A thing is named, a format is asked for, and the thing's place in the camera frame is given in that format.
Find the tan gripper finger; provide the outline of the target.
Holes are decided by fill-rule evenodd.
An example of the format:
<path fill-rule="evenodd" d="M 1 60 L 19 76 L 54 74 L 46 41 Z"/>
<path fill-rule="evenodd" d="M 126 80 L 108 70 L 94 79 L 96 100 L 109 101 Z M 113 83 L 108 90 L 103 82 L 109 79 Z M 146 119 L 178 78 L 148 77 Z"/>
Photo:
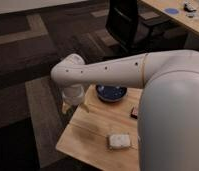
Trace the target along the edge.
<path fill-rule="evenodd" d="M 89 113 L 89 108 L 85 103 L 81 103 L 81 108 L 83 108 L 86 112 Z"/>
<path fill-rule="evenodd" d="M 62 112 L 63 113 L 66 113 L 69 109 L 69 105 L 65 102 L 63 102 L 63 105 L 62 105 Z"/>

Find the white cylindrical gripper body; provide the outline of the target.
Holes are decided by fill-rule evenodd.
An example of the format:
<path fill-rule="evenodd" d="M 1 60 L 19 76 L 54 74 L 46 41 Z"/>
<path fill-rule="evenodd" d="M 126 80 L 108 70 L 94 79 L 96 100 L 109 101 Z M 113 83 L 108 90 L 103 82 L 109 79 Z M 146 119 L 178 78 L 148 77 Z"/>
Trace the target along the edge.
<path fill-rule="evenodd" d="M 69 105 L 81 104 L 84 101 L 84 96 L 85 91 L 82 85 L 73 85 L 62 90 L 62 98 Z"/>

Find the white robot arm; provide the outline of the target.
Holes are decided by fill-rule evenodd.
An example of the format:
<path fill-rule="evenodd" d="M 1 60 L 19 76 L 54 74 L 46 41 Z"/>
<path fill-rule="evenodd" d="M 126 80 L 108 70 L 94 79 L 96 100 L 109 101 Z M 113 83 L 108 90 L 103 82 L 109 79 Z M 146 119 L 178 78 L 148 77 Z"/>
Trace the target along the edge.
<path fill-rule="evenodd" d="M 199 171 L 199 51 L 142 53 L 87 64 L 70 54 L 51 70 L 63 100 L 79 104 L 85 84 L 142 90 L 140 171 Z"/>

